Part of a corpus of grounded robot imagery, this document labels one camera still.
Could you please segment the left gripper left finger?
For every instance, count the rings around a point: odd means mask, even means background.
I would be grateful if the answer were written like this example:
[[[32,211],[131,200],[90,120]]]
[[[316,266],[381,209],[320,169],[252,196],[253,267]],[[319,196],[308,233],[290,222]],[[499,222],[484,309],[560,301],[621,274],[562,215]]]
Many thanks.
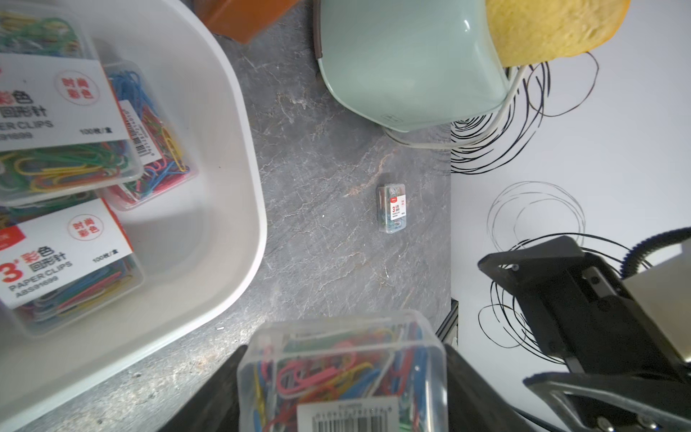
[[[237,372],[247,350],[247,345],[238,347],[192,399],[159,431],[239,431]]]

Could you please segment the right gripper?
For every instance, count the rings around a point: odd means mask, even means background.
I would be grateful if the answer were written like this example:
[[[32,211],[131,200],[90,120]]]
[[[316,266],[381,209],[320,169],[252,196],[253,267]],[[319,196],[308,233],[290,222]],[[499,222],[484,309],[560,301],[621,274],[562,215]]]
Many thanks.
[[[576,373],[524,380],[570,430],[690,430],[687,361],[601,257],[561,236],[478,268],[518,302],[542,353]]]

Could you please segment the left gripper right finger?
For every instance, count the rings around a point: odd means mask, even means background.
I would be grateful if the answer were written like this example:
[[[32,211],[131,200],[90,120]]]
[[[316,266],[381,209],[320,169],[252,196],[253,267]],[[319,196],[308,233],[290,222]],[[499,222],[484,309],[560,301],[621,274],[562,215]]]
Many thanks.
[[[518,431],[514,410],[453,347],[444,350],[449,430]]]

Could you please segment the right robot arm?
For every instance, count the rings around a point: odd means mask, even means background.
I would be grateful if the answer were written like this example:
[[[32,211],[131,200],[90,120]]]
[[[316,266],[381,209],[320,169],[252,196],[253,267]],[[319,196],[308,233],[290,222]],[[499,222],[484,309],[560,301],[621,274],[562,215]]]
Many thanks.
[[[618,271],[567,236],[479,268],[518,302],[541,352],[565,363],[525,386],[569,429],[689,430],[689,229],[640,242]]]

